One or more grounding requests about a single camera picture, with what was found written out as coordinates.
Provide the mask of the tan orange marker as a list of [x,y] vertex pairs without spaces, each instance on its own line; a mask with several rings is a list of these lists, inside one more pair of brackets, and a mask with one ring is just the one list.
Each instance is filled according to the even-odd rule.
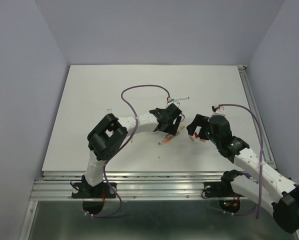
[[172,136],[169,136],[167,138],[165,138],[163,141],[162,141],[162,145],[168,143],[170,140],[172,140],[173,138],[175,138],[176,136],[175,135],[172,135]]

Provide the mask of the grey capped marker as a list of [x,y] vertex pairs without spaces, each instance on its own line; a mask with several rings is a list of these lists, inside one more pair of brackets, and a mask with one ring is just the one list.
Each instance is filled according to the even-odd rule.
[[168,137],[167,136],[165,136],[162,140],[160,140],[159,142],[158,142],[158,145],[161,145],[161,144],[163,144],[164,143],[164,141],[167,139]]

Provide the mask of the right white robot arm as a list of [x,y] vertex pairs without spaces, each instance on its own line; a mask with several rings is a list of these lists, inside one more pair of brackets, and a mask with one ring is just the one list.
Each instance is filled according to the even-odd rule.
[[200,127],[198,137],[211,141],[221,156],[246,171],[256,182],[242,173],[219,183],[225,195],[240,194],[272,214],[277,225],[289,234],[299,229],[299,184],[284,177],[257,154],[241,138],[232,134],[229,121],[222,115],[197,114],[186,129],[190,136]]

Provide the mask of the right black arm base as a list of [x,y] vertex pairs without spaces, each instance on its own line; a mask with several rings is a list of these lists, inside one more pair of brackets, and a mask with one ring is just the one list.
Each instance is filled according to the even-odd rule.
[[210,181],[204,183],[204,188],[201,192],[203,199],[209,198],[232,198],[230,200],[218,200],[220,211],[228,213],[234,216],[244,216],[249,213],[239,213],[241,202],[240,198],[242,195],[235,193],[231,186],[231,183],[240,176],[244,176],[249,179],[248,174],[244,174],[238,170],[225,171],[220,178],[220,181]]

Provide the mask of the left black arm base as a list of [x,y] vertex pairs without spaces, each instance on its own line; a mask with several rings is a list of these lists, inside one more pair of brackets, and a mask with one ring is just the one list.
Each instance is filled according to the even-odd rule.
[[101,216],[106,199],[115,199],[116,194],[106,182],[90,187],[84,182],[70,182],[72,187],[71,198],[82,200],[82,209],[91,217]]

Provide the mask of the green capped thin marker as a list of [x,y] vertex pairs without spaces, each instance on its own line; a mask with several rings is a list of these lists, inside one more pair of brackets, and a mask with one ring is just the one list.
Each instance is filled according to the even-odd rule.
[[190,97],[187,96],[187,97],[179,97],[179,98],[175,98],[174,100],[175,100],[175,101],[184,101],[184,100],[189,100],[189,99],[190,99]]

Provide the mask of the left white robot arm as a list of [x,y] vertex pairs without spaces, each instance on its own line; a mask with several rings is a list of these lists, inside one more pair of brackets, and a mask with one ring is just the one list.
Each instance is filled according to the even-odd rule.
[[182,119],[182,111],[173,102],[165,108],[130,117],[116,117],[108,113],[87,135],[89,161],[83,175],[83,191],[89,197],[96,197],[101,191],[104,166],[123,146],[126,138],[145,132],[163,132],[176,135]]

